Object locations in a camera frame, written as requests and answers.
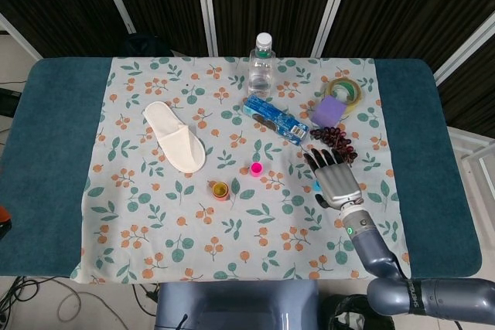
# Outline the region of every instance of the robotic arm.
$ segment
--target robotic arm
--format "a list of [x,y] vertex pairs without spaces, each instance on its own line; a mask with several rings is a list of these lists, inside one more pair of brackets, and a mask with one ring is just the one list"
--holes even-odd
[[337,151],[304,154],[323,192],[316,201],[339,210],[343,225],[364,269],[378,277],[370,282],[370,306],[381,315],[427,315],[495,325],[495,283],[474,278],[409,280],[388,249],[370,214],[362,207],[359,185]]

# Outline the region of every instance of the red object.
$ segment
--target red object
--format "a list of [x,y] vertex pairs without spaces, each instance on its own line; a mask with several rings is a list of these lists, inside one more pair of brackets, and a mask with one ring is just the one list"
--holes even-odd
[[10,214],[6,208],[0,205],[0,223],[5,223],[10,220]]

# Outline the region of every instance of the white slipper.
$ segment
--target white slipper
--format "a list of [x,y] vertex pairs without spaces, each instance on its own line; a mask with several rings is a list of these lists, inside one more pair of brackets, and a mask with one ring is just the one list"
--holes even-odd
[[174,168],[184,173],[201,169],[207,158],[203,145],[169,106],[163,102],[153,102],[143,114]]

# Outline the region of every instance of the table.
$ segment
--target table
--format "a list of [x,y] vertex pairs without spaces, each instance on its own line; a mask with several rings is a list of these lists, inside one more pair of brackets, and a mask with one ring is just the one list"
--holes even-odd
[[[33,67],[0,163],[0,203],[14,224],[0,243],[0,274],[69,275],[77,264],[110,65],[61,58]],[[412,275],[474,274],[480,247],[432,73],[420,60],[376,60],[376,69]]]

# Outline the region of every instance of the electrical cable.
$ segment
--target electrical cable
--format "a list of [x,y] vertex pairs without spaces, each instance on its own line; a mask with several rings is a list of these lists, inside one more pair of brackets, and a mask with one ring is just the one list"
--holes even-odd
[[154,315],[153,313],[151,312],[148,312],[144,309],[144,307],[141,305],[141,302],[139,301],[139,298],[138,298],[138,293],[136,293],[136,287],[134,285],[132,285],[132,291],[134,291],[134,298],[136,298],[136,301],[138,302],[138,306],[140,307],[140,309],[146,313],[147,315],[150,315],[152,317],[156,317],[156,315]]
[[[99,300],[103,304],[103,306],[105,306],[117,318],[117,320],[119,320],[119,322],[122,324],[122,326],[126,330],[129,330],[129,327],[124,323],[124,320],[122,320],[122,318],[117,314],[117,312],[115,312],[115,310],[112,309],[102,298],[100,298],[99,296],[97,296],[93,293],[90,293],[88,291],[75,291],[69,285],[64,284],[63,282],[56,280],[56,278],[58,278],[58,277],[60,277],[60,276],[40,277],[43,279],[41,281],[37,281],[34,278],[27,279],[25,276],[16,277],[15,280],[12,282],[12,285],[10,286],[10,288],[4,293],[4,295],[2,296],[2,299],[0,299],[0,314],[4,314],[5,312],[7,312],[5,323],[0,324],[2,326],[1,328],[7,328],[7,325],[9,324],[9,320],[11,317],[12,306],[17,301],[19,301],[19,302],[30,301],[39,293],[40,284],[43,284],[47,281],[53,281],[53,282],[57,283],[58,285],[64,286],[67,290],[70,291],[70,294],[68,294],[64,299],[62,299],[62,301],[59,303],[59,306],[56,310],[56,316],[60,322],[73,321],[80,314],[80,311],[82,308],[82,301],[81,301],[80,296],[82,294],[84,294],[84,295],[89,295],[89,296]],[[28,298],[21,298],[21,294],[24,291],[24,289],[28,286],[33,286],[33,285],[36,286],[34,294],[31,294]],[[76,314],[73,315],[71,318],[63,319],[60,317],[60,309],[62,308],[63,303],[65,303],[65,301],[72,296],[75,296],[77,299]]]
[[148,293],[148,291],[146,290],[145,285],[143,285],[143,284],[139,284],[139,286],[142,288],[142,290],[144,290],[144,291],[145,291],[145,293],[146,293],[146,294]]
[[0,85],[3,85],[3,84],[22,84],[25,82],[26,82],[26,80],[24,80],[24,81],[2,81],[2,82],[0,82]]
[[179,322],[179,324],[175,328],[172,327],[172,326],[161,326],[161,325],[157,325],[157,324],[155,324],[155,327],[156,328],[170,328],[172,330],[192,330],[191,328],[183,328],[183,327],[181,327],[183,325],[183,323],[186,322],[186,320],[187,320],[188,317],[189,316],[187,314],[185,314],[183,316],[183,319]]
[[[81,294],[84,294],[84,295],[89,295],[93,298],[96,298],[97,300],[99,300],[102,305],[104,305],[106,307],[107,310],[109,310],[116,318],[117,320],[119,320],[119,322],[122,324],[122,326],[126,329],[126,330],[129,330],[128,326],[125,324],[124,320],[122,320],[122,318],[117,314],[117,312],[114,311],[114,309],[112,309],[106,301],[104,301],[103,299],[101,299],[100,297],[98,297],[96,294],[93,294],[93,293],[90,293],[89,291],[75,291],[73,288],[71,288],[69,285],[67,284],[64,284],[63,282],[60,282],[58,280],[53,280],[53,282],[56,282],[58,285],[62,285],[64,286],[67,290],[71,291],[70,294],[68,294],[64,299],[62,299],[62,301],[59,303],[59,307],[58,309],[56,310],[56,316],[57,318],[59,319],[59,321],[61,322],[70,322],[72,320],[74,320],[80,313],[80,310],[81,310],[81,307],[82,307],[82,301],[80,299],[80,295]],[[72,296],[75,296],[76,299],[77,299],[77,311],[76,311],[76,314],[73,315],[71,318],[68,318],[68,319],[63,319],[60,317],[60,309],[62,308],[62,305],[63,303],[70,297]]]

